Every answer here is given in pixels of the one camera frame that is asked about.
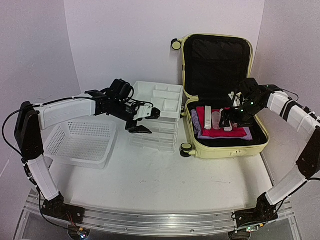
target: suitcase wheel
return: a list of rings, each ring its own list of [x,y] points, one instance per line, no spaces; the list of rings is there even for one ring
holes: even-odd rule
[[[188,158],[191,155],[189,154],[190,151],[192,151],[192,145],[188,142],[182,143],[181,146],[180,155],[184,158]]]
[[[175,38],[175,39],[173,39],[173,40],[171,41],[171,47],[172,47],[172,49],[174,49],[174,50],[179,50],[179,49],[181,49],[181,46],[182,46],[182,44],[181,44],[181,42],[180,42],[177,38]]]
[[[183,151],[183,150],[180,151],[180,155],[181,155],[182,157],[184,157],[184,158],[191,157],[191,155],[189,155],[189,153],[187,153],[187,152],[185,152],[185,151]]]
[[[186,113],[186,110],[185,110],[185,107],[183,106],[181,108],[181,113],[180,113],[180,118],[182,119],[183,117],[187,116],[187,113]]]

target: laundry basket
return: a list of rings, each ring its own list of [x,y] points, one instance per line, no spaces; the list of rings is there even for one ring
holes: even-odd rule
[[[62,164],[103,169],[116,129],[115,122],[93,117],[57,124],[44,144],[44,155]]]

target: pink towel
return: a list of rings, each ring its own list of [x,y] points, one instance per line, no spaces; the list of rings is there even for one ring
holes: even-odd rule
[[[219,112],[219,109],[212,109],[211,112]],[[205,129],[205,107],[198,106],[196,108],[196,112],[199,117],[199,122],[201,125],[202,136],[212,137],[212,138],[219,138],[219,137],[227,137],[227,138],[242,138],[247,136],[246,131],[243,127],[234,127],[232,131],[225,131],[223,128],[219,130],[213,129],[210,130]]]

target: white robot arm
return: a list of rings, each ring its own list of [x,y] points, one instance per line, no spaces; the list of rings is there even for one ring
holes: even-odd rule
[[[133,93],[132,86],[116,79],[111,87],[102,91],[87,91],[79,96],[43,104],[27,101],[21,105],[14,136],[28,179],[45,198],[43,214],[68,221],[68,213],[75,223],[81,223],[84,209],[64,204],[45,161],[41,131],[72,119],[107,114],[126,121],[125,129],[132,134],[151,134],[149,129],[137,123],[142,118],[159,118],[160,111],[150,102],[134,100],[133,96],[129,97],[130,93]]]
[[[302,107],[275,85],[258,85],[254,78],[248,78],[239,90],[233,93],[233,107],[227,111],[231,123],[240,126],[250,124],[254,115],[268,108],[283,118],[307,142],[293,169],[279,184],[257,199],[256,208],[234,213],[237,227],[241,229],[277,219],[277,205],[320,171],[320,117],[308,107]]]

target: yellow suitcase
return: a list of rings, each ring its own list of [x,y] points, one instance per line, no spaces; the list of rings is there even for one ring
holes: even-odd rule
[[[211,106],[221,109],[231,107],[228,94],[239,82],[250,76],[253,49],[243,38],[191,34],[173,39],[171,47],[182,49],[183,91],[187,96],[184,113],[190,142],[181,145],[183,157],[202,159],[232,158],[259,154],[269,142],[269,133],[258,116],[250,127],[252,141],[242,139],[198,139],[195,136],[191,109]]]

